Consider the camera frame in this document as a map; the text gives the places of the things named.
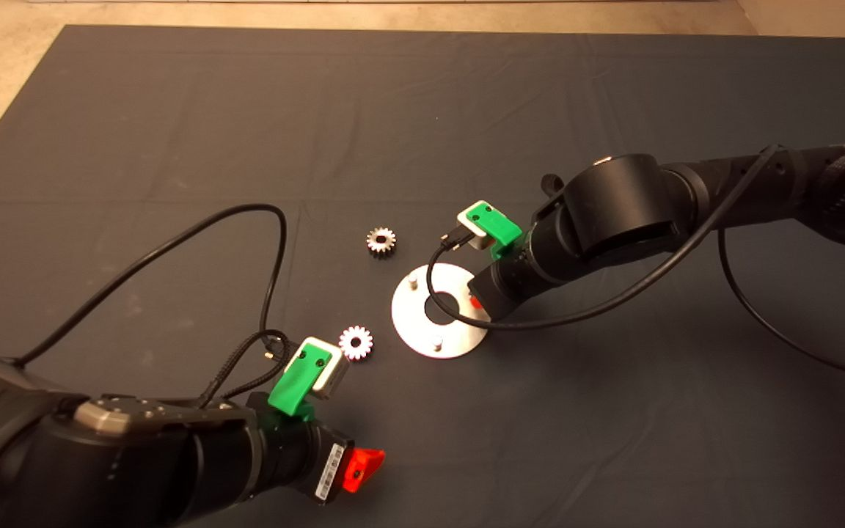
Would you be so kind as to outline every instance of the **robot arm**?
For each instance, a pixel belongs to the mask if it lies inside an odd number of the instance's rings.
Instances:
[[[303,351],[315,348],[299,348],[272,395],[204,408],[90,398],[0,359],[0,527],[174,526],[280,485],[319,504],[356,491],[383,452],[312,418],[301,399],[322,369]]]
[[[526,233],[504,240],[467,225],[476,247],[485,240],[502,246],[492,249],[496,260],[469,288],[492,320],[502,320],[550,288],[677,250],[756,159],[658,165],[650,155],[631,154],[597,161],[569,183],[547,175],[549,200]],[[774,153],[717,227],[786,218],[845,244],[845,146]]]

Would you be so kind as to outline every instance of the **metal disc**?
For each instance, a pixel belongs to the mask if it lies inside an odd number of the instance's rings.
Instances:
[[[396,291],[390,314],[393,327],[412,350],[436,359],[450,359],[467,354],[482,341],[486,330],[469,326],[462,321],[435,324],[425,314],[429,290],[425,283],[426,266],[415,268],[403,277]],[[437,292],[456,298],[458,311],[476,320],[489,320],[484,310],[475,308],[469,298],[472,275],[465,268],[453,264],[436,264],[432,270],[432,284]]]

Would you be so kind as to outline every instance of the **black mat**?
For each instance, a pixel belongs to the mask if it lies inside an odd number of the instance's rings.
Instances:
[[[186,225],[269,201],[292,235],[271,325],[373,331],[373,360],[318,413],[389,457],[329,507],[282,489],[194,526],[845,526],[845,375],[742,313],[714,244],[610,315],[490,334],[456,361],[415,354],[389,321],[400,277],[478,198],[525,223],[543,173],[772,141],[845,142],[845,40],[67,27],[0,122],[0,353]],[[392,260],[362,247],[378,224],[399,236]],[[34,370],[93,393],[200,392],[255,327],[275,243],[271,218],[220,225]],[[845,361],[844,248],[785,221],[735,231],[731,251],[763,311]]]

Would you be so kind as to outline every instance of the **white gear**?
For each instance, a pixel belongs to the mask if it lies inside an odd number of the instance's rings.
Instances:
[[[348,327],[341,333],[338,347],[348,360],[361,361],[373,349],[373,335],[362,326]]]
[[[374,257],[389,257],[396,249],[396,233],[389,227],[377,227],[367,233],[367,249]]]

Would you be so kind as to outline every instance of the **red part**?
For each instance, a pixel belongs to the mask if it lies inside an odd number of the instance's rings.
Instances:
[[[386,455],[380,449],[354,448],[351,461],[348,462],[348,468],[345,470],[345,482],[341,485],[342,488],[356,494],[361,485],[370,480],[376,470],[380,469]]]

